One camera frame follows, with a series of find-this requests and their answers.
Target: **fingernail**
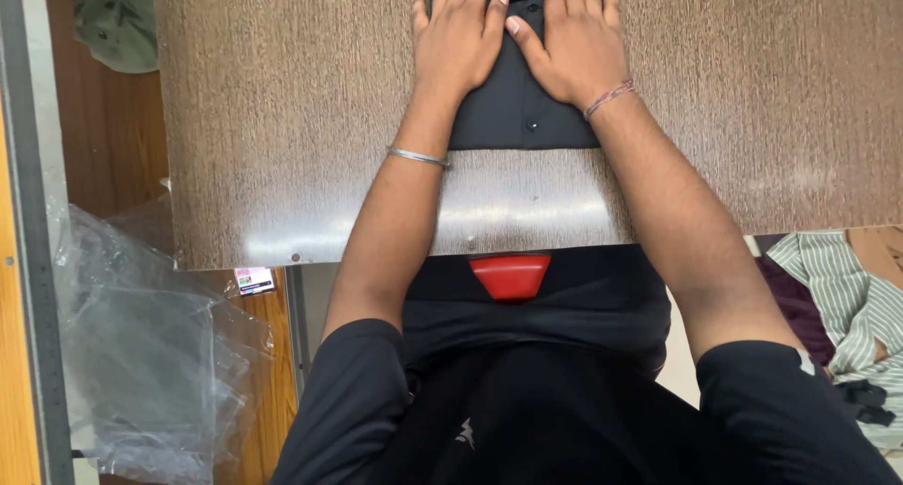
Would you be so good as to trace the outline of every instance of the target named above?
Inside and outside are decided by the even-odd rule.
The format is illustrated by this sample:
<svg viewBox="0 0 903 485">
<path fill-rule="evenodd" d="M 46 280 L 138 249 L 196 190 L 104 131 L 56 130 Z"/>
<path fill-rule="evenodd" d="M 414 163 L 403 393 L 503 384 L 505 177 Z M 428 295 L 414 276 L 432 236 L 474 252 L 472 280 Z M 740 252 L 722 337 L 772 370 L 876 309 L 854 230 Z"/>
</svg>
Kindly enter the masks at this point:
<svg viewBox="0 0 903 485">
<path fill-rule="evenodd" d="M 517 30 L 520 29 L 520 23 L 518 23 L 517 19 L 514 19 L 514 17 L 512 16 L 508 19 L 505 19 L 505 28 L 508 30 L 508 33 L 514 35 L 515 33 L 517 33 Z"/>
</svg>

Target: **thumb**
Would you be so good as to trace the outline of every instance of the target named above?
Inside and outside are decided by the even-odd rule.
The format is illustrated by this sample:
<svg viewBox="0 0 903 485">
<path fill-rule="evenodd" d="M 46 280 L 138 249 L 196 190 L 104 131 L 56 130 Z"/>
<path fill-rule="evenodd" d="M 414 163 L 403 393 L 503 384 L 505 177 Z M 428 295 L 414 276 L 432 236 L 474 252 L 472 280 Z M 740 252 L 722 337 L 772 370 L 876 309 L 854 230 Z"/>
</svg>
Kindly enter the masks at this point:
<svg viewBox="0 0 903 485">
<path fill-rule="evenodd" d="M 548 51 L 543 46 L 543 41 L 539 40 L 536 32 L 520 17 L 511 16 L 506 19 L 505 29 L 520 46 L 520 50 L 526 58 L 526 64 L 530 66 L 530 72 L 536 76 L 536 80 L 540 80 L 546 73 L 549 64 L 552 63 Z"/>
</svg>

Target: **green cloth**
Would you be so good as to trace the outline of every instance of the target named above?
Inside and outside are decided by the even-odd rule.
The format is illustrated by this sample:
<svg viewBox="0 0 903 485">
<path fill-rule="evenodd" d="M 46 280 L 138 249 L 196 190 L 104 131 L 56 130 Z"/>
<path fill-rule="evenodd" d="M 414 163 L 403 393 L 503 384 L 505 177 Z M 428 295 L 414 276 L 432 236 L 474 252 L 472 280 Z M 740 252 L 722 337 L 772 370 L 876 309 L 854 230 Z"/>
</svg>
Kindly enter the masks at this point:
<svg viewBox="0 0 903 485">
<path fill-rule="evenodd" d="M 76 0 L 75 38 L 117 72 L 159 68 L 153 0 Z"/>
</svg>

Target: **logo on t-shirt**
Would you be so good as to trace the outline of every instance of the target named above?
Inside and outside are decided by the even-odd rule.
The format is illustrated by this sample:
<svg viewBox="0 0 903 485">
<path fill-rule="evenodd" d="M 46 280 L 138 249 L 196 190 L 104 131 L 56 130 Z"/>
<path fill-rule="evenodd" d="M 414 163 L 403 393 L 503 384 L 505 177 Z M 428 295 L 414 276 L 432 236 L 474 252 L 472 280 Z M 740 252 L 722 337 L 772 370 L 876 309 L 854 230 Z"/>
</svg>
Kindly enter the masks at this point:
<svg viewBox="0 0 903 485">
<path fill-rule="evenodd" d="M 460 441 L 464 443 L 470 443 L 470 449 L 475 450 L 473 447 L 473 429 L 470 428 L 470 419 L 464 420 L 464 423 L 461 424 L 461 427 L 464 429 L 461 431 L 460 435 L 454 438 L 455 441 Z"/>
</svg>

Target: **wooden table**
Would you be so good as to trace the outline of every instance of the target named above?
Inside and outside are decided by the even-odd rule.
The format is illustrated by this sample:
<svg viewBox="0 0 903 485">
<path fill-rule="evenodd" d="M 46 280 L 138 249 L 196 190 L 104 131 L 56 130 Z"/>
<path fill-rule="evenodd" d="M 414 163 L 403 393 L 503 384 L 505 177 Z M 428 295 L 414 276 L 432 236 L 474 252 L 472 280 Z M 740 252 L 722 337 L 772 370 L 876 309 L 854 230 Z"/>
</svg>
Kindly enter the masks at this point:
<svg viewBox="0 0 903 485">
<path fill-rule="evenodd" d="M 180 268 L 341 258 L 409 1 L 156 0 Z M 903 222 L 903 0 L 622 3 L 640 94 L 744 231 Z M 434 254 L 632 239 L 599 150 L 451 161 Z"/>
</svg>

